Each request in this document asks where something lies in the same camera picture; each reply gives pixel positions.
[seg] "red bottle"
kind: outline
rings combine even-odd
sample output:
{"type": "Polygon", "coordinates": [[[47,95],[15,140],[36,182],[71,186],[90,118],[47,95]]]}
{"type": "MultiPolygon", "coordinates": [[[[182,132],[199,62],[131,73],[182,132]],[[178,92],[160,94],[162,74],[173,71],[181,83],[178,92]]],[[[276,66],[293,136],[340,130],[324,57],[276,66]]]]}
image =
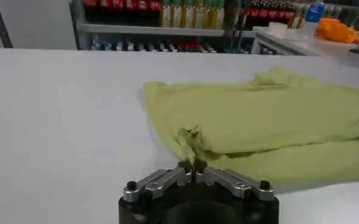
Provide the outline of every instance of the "red bottle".
{"type": "Polygon", "coordinates": [[[268,26],[269,3],[263,1],[259,12],[259,26],[268,26]]]}
{"type": "Polygon", "coordinates": [[[285,20],[285,5],[282,2],[278,3],[278,11],[275,20],[278,23],[283,23],[285,20]]]}
{"type": "Polygon", "coordinates": [[[126,0],[125,19],[126,24],[136,25],[137,21],[137,0],[126,0]]]}
{"type": "Polygon", "coordinates": [[[160,10],[162,8],[161,0],[148,0],[149,2],[149,20],[150,26],[160,25],[160,10]]]}
{"type": "Polygon", "coordinates": [[[260,3],[258,1],[254,1],[252,10],[251,10],[251,26],[250,26],[250,30],[252,30],[252,28],[254,26],[259,26],[260,25],[260,21],[259,21],[259,13],[260,13],[260,3]]]}
{"type": "Polygon", "coordinates": [[[148,26],[149,1],[137,0],[137,25],[148,26]]]}
{"type": "Polygon", "coordinates": [[[105,22],[113,21],[113,1],[112,0],[99,0],[101,6],[101,16],[105,22]]]}
{"type": "Polygon", "coordinates": [[[113,0],[114,23],[122,24],[124,22],[125,0],[113,0]]]}
{"type": "Polygon", "coordinates": [[[277,17],[277,3],[272,3],[269,9],[268,22],[266,26],[269,26],[270,22],[275,22],[277,17]]]}
{"type": "Polygon", "coordinates": [[[86,20],[92,22],[99,16],[98,0],[83,0],[86,20]]]}

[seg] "white table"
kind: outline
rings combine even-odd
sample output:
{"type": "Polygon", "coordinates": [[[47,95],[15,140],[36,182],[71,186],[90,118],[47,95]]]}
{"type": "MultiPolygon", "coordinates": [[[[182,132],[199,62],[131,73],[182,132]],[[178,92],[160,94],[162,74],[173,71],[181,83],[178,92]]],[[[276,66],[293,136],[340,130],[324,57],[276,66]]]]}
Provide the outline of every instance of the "white table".
{"type": "MultiPolygon", "coordinates": [[[[244,81],[274,64],[359,88],[359,68],[321,57],[0,49],[0,224],[116,223],[126,182],[177,161],[143,83],[244,81]]],[[[359,183],[279,199],[281,223],[359,223],[359,183]]]]}

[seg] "bottle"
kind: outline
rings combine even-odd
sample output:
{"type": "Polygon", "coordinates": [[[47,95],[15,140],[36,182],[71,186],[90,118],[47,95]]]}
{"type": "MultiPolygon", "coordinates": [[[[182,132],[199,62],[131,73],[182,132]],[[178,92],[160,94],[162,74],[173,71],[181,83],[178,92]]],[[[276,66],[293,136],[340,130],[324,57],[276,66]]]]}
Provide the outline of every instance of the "bottle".
{"type": "Polygon", "coordinates": [[[247,10],[247,19],[244,25],[244,30],[252,30],[254,19],[252,17],[252,11],[254,10],[254,0],[249,0],[250,4],[247,10]]]}
{"type": "Polygon", "coordinates": [[[113,1],[112,0],[100,0],[101,16],[103,21],[110,23],[113,21],[113,1]]]}
{"type": "Polygon", "coordinates": [[[202,19],[204,14],[204,4],[202,0],[196,0],[196,7],[194,11],[193,27],[195,29],[202,29],[202,19]]]}
{"type": "Polygon", "coordinates": [[[301,13],[302,13],[303,8],[304,8],[304,6],[303,6],[302,4],[296,5],[296,12],[294,13],[293,22],[292,22],[292,24],[289,26],[289,28],[297,29],[297,25],[298,25],[298,23],[299,23],[300,16],[301,16],[301,13]]]}
{"type": "Polygon", "coordinates": [[[269,7],[269,13],[267,15],[267,22],[265,24],[265,26],[269,26],[270,22],[277,22],[277,12],[278,9],[282,9],[283,10],[283,3],[281,2],[273,2],[271,3],[270,7],[269,7]]]}
{"type": "Polygon", "coordinates": [[[113,0],[113,22],[121,24],[124,22],[124,3],[125,0],[113,0]]]}
{"type": "Polygon", "coordinates": [[[161,0],[148,0],[149,1],[149,24],[150,26],[160,25],[160,11],[162,9],[161,0]]]}
{"type": "Polygon", "coordinates": [[[180,20],[182,19],[182,6],[180,0],[174,0],[171,7],[171,27],[180,28],[180,20]]]}
{"type": "Polygon", "coordinates": [[[194,13],[196,8],[194,7],[194,0],[187,1],[187,9],[186,9],[186,21],[185,21],[185,28],[193,29],[194,28],[194,13]]]}
{"type": "Polygon", "coordinates": [[[147,0],[137,0],[137,25],[139,26],[148,26],[148,6],[147,0]]]}
{"type": "Polygon", "coordinates": [[[241,1],[239,17],[238,17],[238,21],[236,22],[236,30],[240,30],[243,24],[246,23],[246,18],[247,18],[247,15],[245,14],[246,3],[247,3],[246,0],[241,1]]]}
{"type": "Polygon", "coordinates": [[[216,29],[216,19],[217,19],[217,3],[218,0],[209,0],[209,12],[208,12],[208,29],[215,30],[216,29]]]}
{"type": "Polygon", "coordinates": [[[311,41],[315,35],[318,22],[321,19],[324,12],[324,3],[322,0],[317,0],[309,6],[308,13],[305,17],[305,23],[302,28],[302,34],[304,38],[311,41]]]}
{"type": "Polygon", "coordinates": [[[285,4],[280,2],[277,6],[277,14],[275,16],[275,21],[278,23],[283,23],[285,20],[285,4]]]}
{"type": "Polygon", "coordinates": [[[137,0],[126,0],[126,23],[134,25],[137,19],[137,0]]]}
{"type": "Polygon", "coordinates": [[[182,27],[191,29],[193,28],[194,17],[194,1],[187,0],[184,8],[182,9],[182,27]]]}
{"type": "Polygon", "coordinates": [[[98,0],[83,0],[85,16],[87,21],[93,21],[99,15],[98,0]]]}
{"type": "Polygon", "coordinates": [[[285,8],[285,20],[283,23],[289,26],[290,21],[294,18],[294,7],[293,5],[288,4],[285,8]]]}
{"type": "Polygon", "coordinates": [[[202,28],[209,29],[209,14],[210,14],[210,0],[205,0],[204,8],[202,11],[202,28]]]}
{"type": "Polygon", "coordinates": [[[301,29],[304,25],[305,15],[308,13],[309,5],[304,5],[302,13],[300,15],[299,23],[297,24],[297,29],[301,29]]]}
{"type": "Polygon", "coordinates": [[[160,11],[160,26],[171,27],[171,3],[170,0],[163,0],[163,7],[160,11]]]}
{"type": "Polygon", "coordinates": [[[222,30],[224,28],[224,0],[219,0],[216,12],[216,29],[222,30]]]}
{"type": "Polygon", "coordinates": [[[260,13],[258,26],[268,26],[269,3],[263,1],[260,3],[260,13]]]}

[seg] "cloth fold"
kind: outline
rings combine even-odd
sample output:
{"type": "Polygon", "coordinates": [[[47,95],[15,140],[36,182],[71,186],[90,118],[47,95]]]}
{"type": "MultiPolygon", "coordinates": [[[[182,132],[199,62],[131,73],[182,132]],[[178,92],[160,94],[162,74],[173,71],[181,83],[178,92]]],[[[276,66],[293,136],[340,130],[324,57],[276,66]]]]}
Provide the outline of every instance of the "cloth fold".
{"type": "Polygon", "coordinates": [[[222,169],[284,182],[315,180],[325,173],[344,179],[343,164],[332,161],[331,152],[343,148],[346,156],[359,154],[359,90],[280,66],[243,83],[148,82],[144,98],[160,139],[181,159],[197,156],[222,169]],[[321,161],[322,151],[340,169],[303,172],[313,167],[300,161],[321,161]]]}

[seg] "black screw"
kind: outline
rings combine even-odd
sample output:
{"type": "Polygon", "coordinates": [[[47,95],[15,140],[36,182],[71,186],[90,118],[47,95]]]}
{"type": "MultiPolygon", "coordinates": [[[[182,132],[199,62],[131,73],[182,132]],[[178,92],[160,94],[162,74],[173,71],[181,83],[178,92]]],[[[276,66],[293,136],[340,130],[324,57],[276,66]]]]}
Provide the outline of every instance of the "black screw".
{"type": "Polygon", "coordinates": [[[270,190],[270,182],[266,181],[266,180],[261,180],[260,181],[260,189],[262,190],[270,190]]]}
{"type": "Polygon", "coordinates": [[[191,171],[191,162],[189,160],[186,161],[179,161],[178,167],[184,168],[185,172],[188,173],[191,171]]]}
{"type": "Polygon", "coordinates": [[[128,183],[126,184],[126,189],[127,189],[128,191],[134,191],[134,190],[136,190],[136,188],[137,188],[137,183],[136,183],[136,181],[130,181],[130,182],[128,182],[128,183]]]}

